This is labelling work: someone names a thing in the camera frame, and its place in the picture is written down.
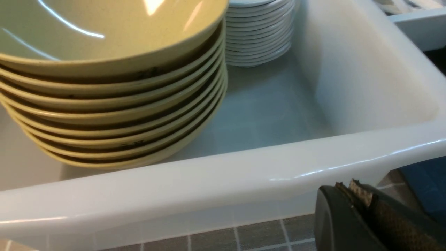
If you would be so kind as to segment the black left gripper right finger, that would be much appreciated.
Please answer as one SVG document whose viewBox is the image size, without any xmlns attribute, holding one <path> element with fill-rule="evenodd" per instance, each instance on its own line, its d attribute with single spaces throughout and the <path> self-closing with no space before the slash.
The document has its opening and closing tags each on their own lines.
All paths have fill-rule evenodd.
<svg viewBox="0 0 446 251">
<path fill-rule="evenodd" d="M 445 250 L 445 228 L 435 221 L 358 180 L 352 179 L 348 189 L 362 218 L 390 251 Z"/>
</svg>

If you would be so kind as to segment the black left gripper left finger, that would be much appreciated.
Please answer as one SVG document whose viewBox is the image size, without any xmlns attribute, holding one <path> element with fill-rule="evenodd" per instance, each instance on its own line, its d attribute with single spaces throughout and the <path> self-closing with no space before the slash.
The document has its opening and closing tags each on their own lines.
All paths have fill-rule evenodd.
<svg viewBox="0 0 446 251">
<path fill-rule="evenodd" d="M 318 251 L 386 251 L 369 227 L 365 206 L 344 185 L 323 185 L 317 191 L 314 239 Z"/>
</svg>

